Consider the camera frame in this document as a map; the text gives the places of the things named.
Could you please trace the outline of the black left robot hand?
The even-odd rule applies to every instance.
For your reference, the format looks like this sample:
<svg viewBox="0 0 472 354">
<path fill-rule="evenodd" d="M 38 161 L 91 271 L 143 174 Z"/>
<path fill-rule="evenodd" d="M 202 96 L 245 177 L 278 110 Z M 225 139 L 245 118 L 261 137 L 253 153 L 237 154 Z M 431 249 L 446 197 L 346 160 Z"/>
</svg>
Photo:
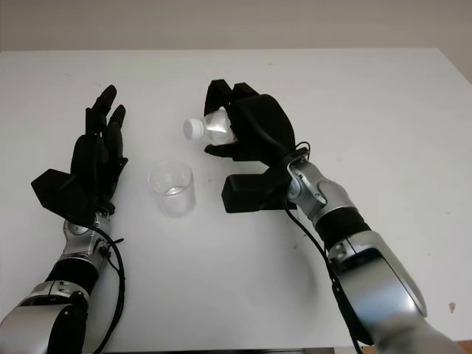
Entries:
<svg viewBox="0 0 472 354">
<path fill-rule="evenodd" d="M 114 214 L 111 199 L 128 159 L 123 156 L 122 124 L 125 106 L 111 106 L 117 89 L 109 85 L 85 112 L 86 129 L 75 143 L 71 174 L 76 176 L 87 196 L 101 212 Z"/>
</svg>

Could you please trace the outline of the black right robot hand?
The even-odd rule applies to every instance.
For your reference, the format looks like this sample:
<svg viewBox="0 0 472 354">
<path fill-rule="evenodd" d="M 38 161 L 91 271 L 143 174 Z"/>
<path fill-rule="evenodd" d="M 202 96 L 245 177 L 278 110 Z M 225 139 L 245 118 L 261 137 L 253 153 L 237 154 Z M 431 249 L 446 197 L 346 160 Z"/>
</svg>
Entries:
<svg viewBox="0 0 472 354">
<path fill-rule="evenodd" d="M 272 96 L 257 93 L 247 83 L 236 83 L 231 88 L 223 79 L 213 80 L 207 89 L 204 113 L 219 108 L 225 109 L 236 141 L 207 145 L 205 153 L 270 167 L 295 149 L 291 122 Z"/>
</svg>

